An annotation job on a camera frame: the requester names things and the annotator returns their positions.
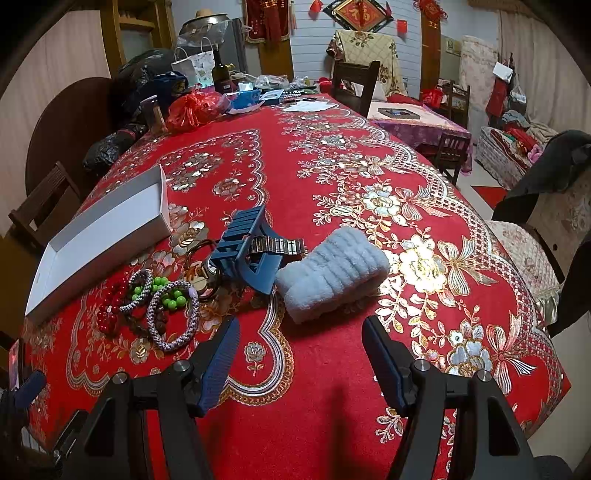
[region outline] red tablecloth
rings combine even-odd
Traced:
[[[154,374],[187,358],[226,314],[239,318],[241,343],[221,405],[198,422],[218,479],[385,477],[405,421],[385,404],[364,353],[368,314],[442,370],[492,371],[528,432],[569,389],[536,327],[530,294],[483,220],[425,159],[366,119],[343,107],[286,113],[278,106],[143,141],[86,205],[156,162],[168,178],[170,238],[42,328],[25,325],[28,359],[48,382],[31,408],[31,428],[47,445],[76,408],[92,408],[117,370]],[[310,249],[339,225],[364,230],[392,264],[376,297],[296,326],[277,294],[240,299],[228,287],[202,309],[194,341],[170,355],[127,327],[115,338],[96,330],[97,308],[116,278],[141,266],[180,277],[192,242],[220,237],[236,209],[263,203],[275,231],[303,236]],[[183,312],[173,314],[168,337],[185,324]],[[454,421],[448,412],[435,478],[446,476]],[[157,428],[150,438],[161,475]]]

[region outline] beaded bracelet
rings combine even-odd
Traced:
[[[152,282],[154,281],[154,275],[147,268],[138,270],[133,275],[131,275],[131,277],[129,278],[128,285],[130,287],[133,287],[137,279],[139,279],[140,277],[143,277],[144,280],[144,285],[141,287],[142,290],[139,294],[136,294],[137,297],[135,298],[135,300],[131,300],[131,302],[129,302],[127,305],[122,305],[119,307],[119,311],[123,314],[131,313],[131,311],[134,308],[142,305],[146,300],[148,300],[148,297],[152,292]]]
[[[157,312],[157,308],[161,304],[161,298],[163,295],[168,294],[174,290],[186,291],[188,293],[189,302],[191,302],[190,310],[189,310],[189,322],[187,324],[187,330],[178,338],[175,338],[172,342],[167,343],[162,340],[162,337],[156,330],[155,326],[155,315]],[[157,290],[152,299],[150,300],[150,304],[148,305],[148,310],[146,311],[146,320],[148,325],[148,331],[152,337],[152,340],[156,344],[158,348],[160,348],[163,352],[172,352],[185,344],[187,344],[193,335],[195,335],[195,331],[197,330],[197,323],[199,319],[199,298],[197,296],[197,291],[193,288],[193,286],[186,280],[176,280],[172,281],[163,288]]]

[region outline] red wall hanging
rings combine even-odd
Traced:
[[[392,20],[375,0],[335,0],[324,10],[347,30],[377,32]]]
[[[290,37],[288,0],[245,0],[246,35],[250,43],[278,42]]]
[[[427,17],[432,22],[437,22],[441,19],[447,19],[447,13],[442,10],[435,0],[415,0],[414,8],[423,12],[425,17]]]

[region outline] metal watch strap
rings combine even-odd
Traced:
[[[281,255],[301,255],[305,253],[304,239],[288,240],[274,236],[257,236],[252,239],[250,254],[270,252]]]

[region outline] pink tablecloth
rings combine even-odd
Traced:
[[[401,108],[420,115],[418,120],[394,119],[378,112],[380,108]],[[369,108],[368,119],[374,125],[387,130],[398,137],[411,148],[417,148],[420,144],[438,145],[442,133],[451,133],[460,137],[472,138],[472,134],[460,125],[433,112],[424,105],[410,105],[408,103],[372,102]],[[462,167],[464,175],[472,171],[472,142],[468,145],[468,160]]]

